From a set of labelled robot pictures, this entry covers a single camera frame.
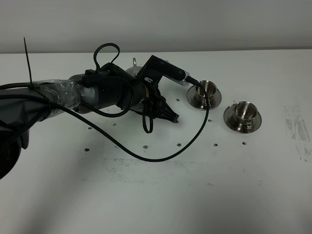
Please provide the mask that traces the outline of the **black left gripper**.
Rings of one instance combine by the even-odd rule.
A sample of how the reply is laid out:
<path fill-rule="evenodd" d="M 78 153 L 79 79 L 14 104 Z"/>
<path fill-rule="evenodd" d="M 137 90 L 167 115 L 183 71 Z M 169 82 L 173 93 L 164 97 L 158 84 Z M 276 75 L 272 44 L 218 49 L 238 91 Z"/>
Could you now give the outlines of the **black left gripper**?
<path fill-rule="evenodd" d="M 132 110 L 143 119 L 148 116 L 178 123 L 179 115 L 170 108 L 158 89 L 161 68 L 158 62 L 148 62 L 133 77 L 113 63 L 102 67 L 96 63 L 94 112 L 105 117 L 119 117 Z"/>

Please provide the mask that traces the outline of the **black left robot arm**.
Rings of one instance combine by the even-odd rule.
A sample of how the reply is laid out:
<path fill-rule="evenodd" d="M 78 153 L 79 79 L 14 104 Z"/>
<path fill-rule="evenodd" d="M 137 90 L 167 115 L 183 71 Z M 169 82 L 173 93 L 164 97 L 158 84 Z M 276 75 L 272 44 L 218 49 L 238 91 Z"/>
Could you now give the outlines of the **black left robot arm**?
<path fill-rule="evenodd" d="M 152 132 L 156 118 L 176 123 L 178 115 L 158 89 L 162 77 L 181 83 L 187 75 L 182 69 L 153 56 L 137 75 L 107 63 L 66 80 L 1 86 L 0 175 L 6 176 L 22 149 L 28 147 L 30 128 L 63 112 L 77 118 L 89 112 L 114 117 L 114 114 L 104 113 L 103 108 L 115 105 L 120 108 L 118 117 L 128 111 L 141 115 L 147 133 Z"/>

